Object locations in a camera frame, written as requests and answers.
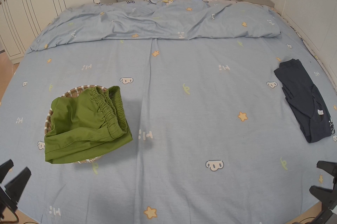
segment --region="orange star print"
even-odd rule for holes
[[[245,112],[244,113],[240,112],[238,118],[240,118],[242,122],[248,119],[247,114]]]
[[[146,214],[148,219],[151,218],[156,218],[157,217],[157,209],[152,209],[150,206],[148,206],[148,208],[144,211],[144,214]]]

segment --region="white headboard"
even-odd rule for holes
[[[337,85],[337,0],[278,0],[275,9],[301,35]]]

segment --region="blue bedsheet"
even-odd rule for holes
[[[172,1],[70,9],[36,38],[0,106],[0,158],[15,164],[4,183],[32,171],[25,214],[58,224],[282,224],[317,202],[311,185],[332,187],[316,163],[337,161],[337,142],[306,142],[273,72],[300,59],[337,119],[336,93],[294,30],[267,7]],[[47,163],[50,104],[85,84],[121,87],[134,140],[92,164]]]

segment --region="folded clothing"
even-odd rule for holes
[[[282,90],[307,142],[317,142],[335,134],[326,104],[302,63],[297,59],[281,62],[274,70]]]
[[[95,158],[132,141],[118,86],[56,98],[51,109],[51,130],[44,142],[45,161],[52,164]]]

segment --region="folded blanket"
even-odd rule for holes
[[[132,141],[120,87],[87,88],[76,98],[56,98],[45,161],[71,163],[104,155]]]

